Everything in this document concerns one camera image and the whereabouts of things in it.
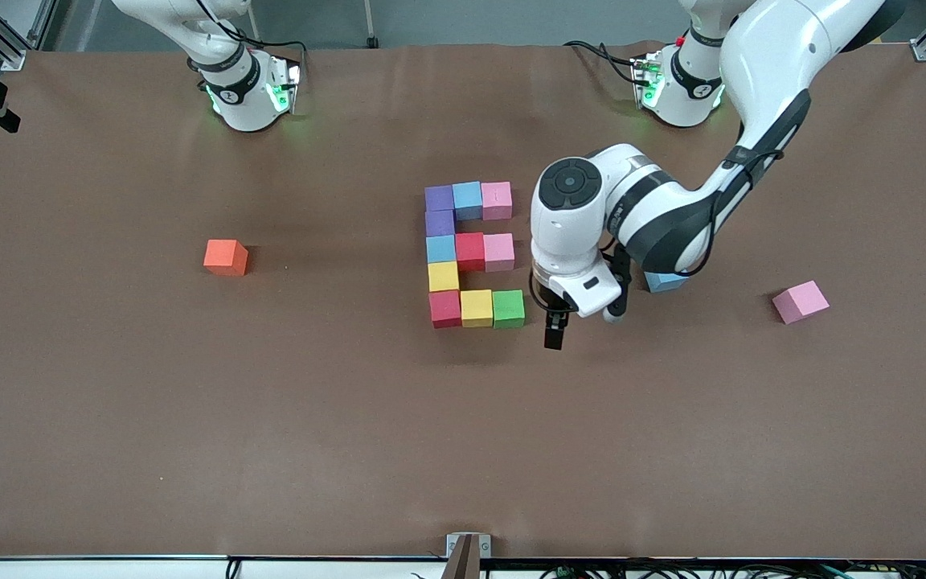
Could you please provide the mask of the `orange foam cube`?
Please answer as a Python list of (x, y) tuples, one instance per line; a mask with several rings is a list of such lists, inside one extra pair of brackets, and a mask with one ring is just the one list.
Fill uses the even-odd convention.
[(206, 271), (224, 277), (243, 277), (248, 271), (249, 252), (235, 239), (210, 239), (203, 253)]

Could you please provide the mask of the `green foam cube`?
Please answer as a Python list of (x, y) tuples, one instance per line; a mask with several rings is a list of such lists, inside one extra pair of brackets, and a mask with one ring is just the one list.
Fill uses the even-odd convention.
[(514, 329), (525, 326), (527, 316), (522, 290), (496, 290), (492, 292), (492, 301), (495, 329)]

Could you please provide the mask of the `crimson foam cube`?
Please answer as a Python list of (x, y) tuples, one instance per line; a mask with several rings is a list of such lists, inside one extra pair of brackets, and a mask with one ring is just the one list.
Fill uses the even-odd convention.
[(461, 297), (458, 289), (428, 294), (429, 319), (434, 329), (462, 326)]

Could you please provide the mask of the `metal table edge bracket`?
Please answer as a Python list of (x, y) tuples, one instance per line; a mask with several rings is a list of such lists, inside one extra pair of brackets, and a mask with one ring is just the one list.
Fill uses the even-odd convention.
[(454, 532), (445, 537), (447, 564), (440, 579), (481, 579), (481, 562), (491, 558), (492, 536)]

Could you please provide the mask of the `brown table mat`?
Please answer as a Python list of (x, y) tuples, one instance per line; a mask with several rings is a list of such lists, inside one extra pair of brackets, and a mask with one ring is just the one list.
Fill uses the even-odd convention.
[[(676, 292), (617, 325), (435, 330), (424, 190), (629, 142), (730, 150), (565, 47), (309, 54), (304, 117), (222, 125), (183, 56), (30, 55), (0, 129), (0, 556), (926, 558), (926, 64), (838, 56)], [(243, 277), (203, 267), (210, 239)], [(830, 308), (785, 325), (815, 280)]]

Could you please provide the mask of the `pink foam cube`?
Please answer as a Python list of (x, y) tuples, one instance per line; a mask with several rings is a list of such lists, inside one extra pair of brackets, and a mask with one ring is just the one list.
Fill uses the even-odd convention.
[(511, 233), (484, 235), (484, 270), (506, 272), (515, 268), (514, 238)]
[(789, 287), (772, 297), (772, 306), (776, 309), (785, 325), (800, 322), (816, 313), (830, 308), (826, 296), (821, 292), (815, 280)]
[(510, 220), (512, 216), (512, 190), (510, 181), (479, 183), (481, 191), (481, 218), (484, 221)]

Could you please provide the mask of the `red foam cube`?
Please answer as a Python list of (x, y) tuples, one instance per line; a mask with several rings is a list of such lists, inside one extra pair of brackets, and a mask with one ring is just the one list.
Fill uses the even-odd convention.
[(486, 270), (485, 235), (481, 232), (457, 233), (455, 254), (461, 272), (482, 272)]

